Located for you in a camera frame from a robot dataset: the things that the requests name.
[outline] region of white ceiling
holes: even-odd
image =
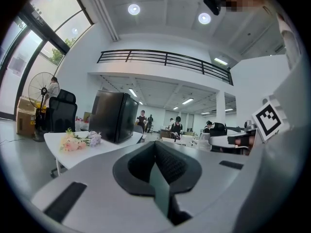
[[[222,8],[215,16],[203,0],[104,0],[108,14],[118,34],[164,33],[201,41],[209,46],[209,54],[223,58],[234,66],[241,59],[276,54],[283,49],[276,15],[263,8],[247,12],[229,12]],[[127,8],[135,3],[140,13],[132,16]],[[200,13],[211,16],[211,22],[198,21]]]
[[[101,76],[103,78],[103,88],[109,91],[125,92],[131,95],[136,101],[141,101],[144,105],[165,108],[172,110],[179,107],[176,111],[200,114],[211,112],[215,114],[216,110],[216,93],[205,89],[198,89],[186,85],[148,80],[141,77],[117,77],[117,76]],[[129,88],[132,88],[137,95],[135,98]],[[193,101],[182,105],[189,98]],[[226,109],[233,108],[236,110],[235,97],[225,94]]]

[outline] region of tree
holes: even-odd
[[[69,40],[68,38],[65,40],[65,43],[68,45],[68,47],[71,47],[73,43],[75,42],[76,37]],[[58,49],[52,49],[53,56],[49,58],[49,60],[54,63],[55,65],[58,65],[61,59],[63,58],[63,54]]]

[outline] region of flower bouquet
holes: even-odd
[[[72,129],[66,130],[66,135],[61,139],[60,150],[62,151],[75,151],[82,150],[86,146],[94,147],[101,142],[101,133],[91,131],[86,138],[79,137],[72,131]]]

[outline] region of black railing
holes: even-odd
[[[178,53],[144,49],[109,50],[102,52],[97,63],[115,61],[154,62],[164,66],[190,69],[191,71],[202,73],[203,75],[211,76],[233,85],[229,70],[223,69],[209,62]]]

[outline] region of standing fan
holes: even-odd
[[[42,130],[42,116],[41,111],[43,109],[43,101],[44,97],[46,96],[49,86],[51,84],[51,78],[54,75],[48,73],[48,72],[40,72],[37,75],[33,77],[33,79],[30,81],[28,86],[28,98],[30,103],[39,110],[39,114],[37,115],[39,118],[36,120],[36,126],[35,126],[35,137],[33,138],[35,141],[44,141],[43,137],[43,130]],[[57,97],[59,93],[59,87],[55,91],[53,91],[56,94],[50,94],[50,97]]]

